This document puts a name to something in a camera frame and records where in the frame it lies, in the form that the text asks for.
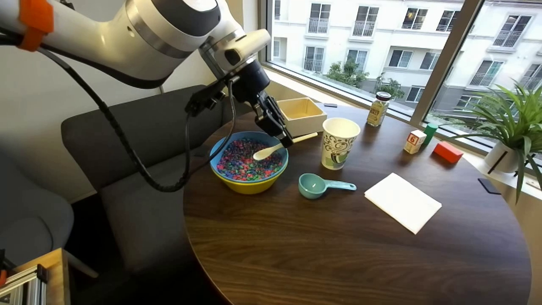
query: spoon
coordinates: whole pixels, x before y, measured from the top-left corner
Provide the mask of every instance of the spoon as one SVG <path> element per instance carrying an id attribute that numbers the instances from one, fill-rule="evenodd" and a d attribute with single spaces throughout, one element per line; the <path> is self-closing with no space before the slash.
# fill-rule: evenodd
<path id="1" fill-rule="evenodd" d="M 312 139 L 312 137 L 315 137 L 315 135 L 319 135 L 319 132 L 312 132 L 312 134 L 305 134 L 305 135 L 302 135 L 302 137 L 295 137 L 295 139 L 292 139 L 292 142 L 302 142 L 302 141 Z M 259 151 L 256 151 L 256 152 L 253 154 L 253 159 L 263 161 L 263 159 L 270 158 L 275 151 L 278 151 L 278 149 L 281 149 L 281 147 L 285 147 L 285 146 L 283 146 L 281 142 L 278 142 L 278 144 L 275 144 L 275 146 L 259 149 Z"/>
<path id="2" fill-rule="evenodd" d="M 314 173 L 303 173 L 298 178 L 298 190 L 305 198 L 320 198 L 327 191 L 327 188 L 358 190 L 354 183 L 324 180 L 322 176 Z"/>

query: book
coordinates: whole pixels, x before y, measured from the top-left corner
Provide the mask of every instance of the book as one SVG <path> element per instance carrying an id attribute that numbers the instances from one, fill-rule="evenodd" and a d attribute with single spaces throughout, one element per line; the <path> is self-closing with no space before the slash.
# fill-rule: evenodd
<path id="1" fill-rule="evenodd" d="M 7 278 L 0 288 L 0 305 L 46 305 L 46 269 L 41 264 Z"/>

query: bowl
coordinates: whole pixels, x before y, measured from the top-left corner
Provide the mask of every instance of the bowl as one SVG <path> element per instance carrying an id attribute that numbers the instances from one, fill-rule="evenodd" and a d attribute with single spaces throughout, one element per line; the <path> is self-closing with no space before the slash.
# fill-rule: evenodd
<path id="1" fill-rule="evenodd" d="M 214 144 L 210 156 L 224 141 L 225 137 Z M 210 159 L 210 168 L 236 193 L 263 193 L 285 173 L 290 154 L 288 149 L 280 149 L 263 161 L 254 161 L 253 154 L 278 142 L 263 130 L 234 132 L 224 149 Z"/>

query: floor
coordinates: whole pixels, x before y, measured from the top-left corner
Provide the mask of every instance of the floor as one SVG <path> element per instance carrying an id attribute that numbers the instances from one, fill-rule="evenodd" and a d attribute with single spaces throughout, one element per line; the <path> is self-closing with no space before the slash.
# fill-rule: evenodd
<path id="1" fill-rule="evenodd" d="M 73 203 L 73 208 L 75 227 L 66 249 L 100 274 L 97 280 L 90 280 L 73 271 L 75 305 L 222 303 L 198 266 L 193 266 L 188 276 L 171 280 L 168 285 L 141 286 L 124 271 L 100 198 L 82 200 Z"/>

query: chair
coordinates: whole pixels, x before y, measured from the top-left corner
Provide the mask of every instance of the chair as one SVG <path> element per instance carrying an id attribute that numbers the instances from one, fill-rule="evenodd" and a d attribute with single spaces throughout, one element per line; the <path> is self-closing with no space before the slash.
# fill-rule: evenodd
<path id="1" fill-rule="evenodd" d="M 171 185 L 185 166 L 185 105 L 190 86 L 110 107 L 153 176 Z M 192 152 L 222 124 L 229 107 L 219 103 L 190 120 Z M 61 125 L 63 142 L 102 198 L 119 252 L 136 278 L 171 278 L 195 266 L 185 232 L 183 191 L 161 193 L 137 173 L 134 163 L 95 110 Z"/>
<path id="2" fill-rule="evenodd" d="M 36 185 L 0 151 L 0 249 L 14 264 L 63 247 L 73 229 L 73 208 Z"/>

